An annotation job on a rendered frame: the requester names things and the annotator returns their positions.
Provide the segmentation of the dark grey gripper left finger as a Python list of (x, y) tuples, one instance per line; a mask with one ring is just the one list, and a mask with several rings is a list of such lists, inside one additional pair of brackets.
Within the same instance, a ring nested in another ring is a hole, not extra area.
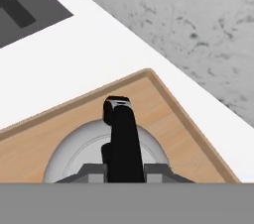
[(78, 173), (67, 176), (58, 183), (105, 183), (107, 181), (107, 165), (84, 164)]

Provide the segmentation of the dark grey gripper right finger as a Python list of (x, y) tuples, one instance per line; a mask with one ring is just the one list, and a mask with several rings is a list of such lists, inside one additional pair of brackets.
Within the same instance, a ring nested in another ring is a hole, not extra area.
[(167, 164), (144, 164), (144, 175), (147, 183), (192, 183), (192, 180), (172, 172)]

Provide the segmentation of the light wooden tray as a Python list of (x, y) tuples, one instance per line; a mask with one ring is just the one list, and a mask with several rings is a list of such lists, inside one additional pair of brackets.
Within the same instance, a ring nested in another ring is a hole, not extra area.
[(102, 117), (109, 95), (131, 100), (136, 121), (161, 144), (173, 171), (196, 182), (240, 179), (150, 68), (97, 88), (0, 130), (0, 182), (40, 182), (61, 139)]

